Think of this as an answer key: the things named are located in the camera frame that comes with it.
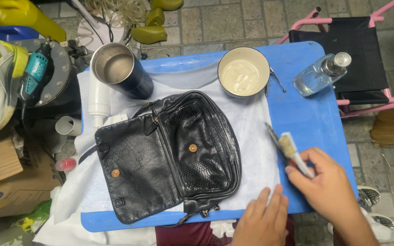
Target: white brush handle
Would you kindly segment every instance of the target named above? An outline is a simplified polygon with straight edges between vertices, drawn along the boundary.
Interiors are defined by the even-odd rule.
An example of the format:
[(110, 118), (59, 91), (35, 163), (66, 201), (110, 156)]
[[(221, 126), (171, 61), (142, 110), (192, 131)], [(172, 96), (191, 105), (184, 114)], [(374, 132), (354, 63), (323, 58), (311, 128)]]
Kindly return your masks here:
[(311, 170), (308, 169), (308, 166), (306, 165), (306, 163), (302, 160), (302, 158), (300, 158), (300, 155), (298, 152), (296, 152), (293, 156), (293, 160), (294, 162), (297, 164), (297, 167), (299, 168), (299, 170), (308, 178), (312, 179), (314, 178), (314, 174), (313, 172), (311, 172)]

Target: brush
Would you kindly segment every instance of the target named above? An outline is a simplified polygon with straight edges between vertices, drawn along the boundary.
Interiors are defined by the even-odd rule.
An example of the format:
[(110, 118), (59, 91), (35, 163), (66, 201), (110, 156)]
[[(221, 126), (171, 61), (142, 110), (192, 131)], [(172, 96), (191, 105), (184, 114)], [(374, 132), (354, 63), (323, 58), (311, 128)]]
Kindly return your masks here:
[(296, 145), (290, 132), (284, 132), (281, 134), (281, 138), (279, 138), (279, 147), (282, 149), (282, 153), (284, 153), (285, 157), (293, 160), (305, 176), (310, 179), (314, 178), (314, 174), (308, 169), (308, 166), (297, 152)]

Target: metal tumbler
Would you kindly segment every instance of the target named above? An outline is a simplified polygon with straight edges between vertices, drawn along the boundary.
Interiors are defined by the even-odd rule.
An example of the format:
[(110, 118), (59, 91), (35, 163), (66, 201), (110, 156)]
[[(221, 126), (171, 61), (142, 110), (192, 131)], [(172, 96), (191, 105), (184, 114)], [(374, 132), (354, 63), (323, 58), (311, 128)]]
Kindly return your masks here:
[(153, 92), (153, 81), (131, 50), (120, 43), (108, 43), (92, 56), (94, 76), (132, 99), (147, 99)]

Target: green shoe tree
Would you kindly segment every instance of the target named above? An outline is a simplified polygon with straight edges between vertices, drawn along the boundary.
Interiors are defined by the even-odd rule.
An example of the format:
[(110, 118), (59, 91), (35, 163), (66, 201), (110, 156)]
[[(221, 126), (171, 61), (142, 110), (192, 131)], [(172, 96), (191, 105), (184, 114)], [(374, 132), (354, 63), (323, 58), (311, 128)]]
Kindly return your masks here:
[(167, 33), (163, 26), (143, 26), (130, 31), (132, 37), (143, 44), (152, 44), (167, 40)]
[(151, 9), (161, 8), (162, 10), (173, 11), (183, 5), (183, 0), (150, 0)]
[(161, 26), (164, 24), (165, 15), (161, 8), (152, 10), (147, 14), (147, 20), (145, 21), (145, 26)]

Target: gold magnetic snap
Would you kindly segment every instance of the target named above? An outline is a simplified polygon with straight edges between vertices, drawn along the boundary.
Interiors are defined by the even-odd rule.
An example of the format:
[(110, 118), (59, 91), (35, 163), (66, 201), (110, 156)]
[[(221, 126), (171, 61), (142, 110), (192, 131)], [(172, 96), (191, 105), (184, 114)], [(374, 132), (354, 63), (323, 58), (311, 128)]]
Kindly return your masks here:
[(195, 144), (191, 144), (190, 146), (189, 146), (189, 151), (191, 151), (191, 152), (196, 152), (197, 151), (197, 145), (195, 145)]
[(112, 171), (112, 177), (116, 178), (118, 176), (119, 176), (119, 170), (118, 169), (113, 170)]

